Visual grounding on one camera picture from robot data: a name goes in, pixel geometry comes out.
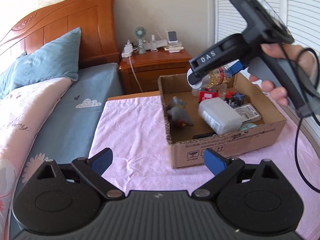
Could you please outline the person right hand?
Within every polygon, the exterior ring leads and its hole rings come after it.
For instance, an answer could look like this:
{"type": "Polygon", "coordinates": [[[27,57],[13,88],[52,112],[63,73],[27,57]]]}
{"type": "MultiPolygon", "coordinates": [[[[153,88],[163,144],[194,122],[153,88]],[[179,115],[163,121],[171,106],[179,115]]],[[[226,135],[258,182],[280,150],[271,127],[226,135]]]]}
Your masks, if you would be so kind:
{"type": "MultiPolygon", "coordinates": [[[[313,53],[303,52],[300,45],[291,44],[262,44],[262,51],[275,59],[298,60],[298,65],[304,70],[311,82],[315,85],[317,77],[317,61],[313,53]]],[[[249,64],[248,72],[250,81],[256,82],[261,80],[261,88],[264,92],[270,94],[271,98],[282,106],[292,106],[292,102],[287,95],[287,90],[275,84],[276,78],[268,69],[262,59],[256,57],[249,64]]]]}

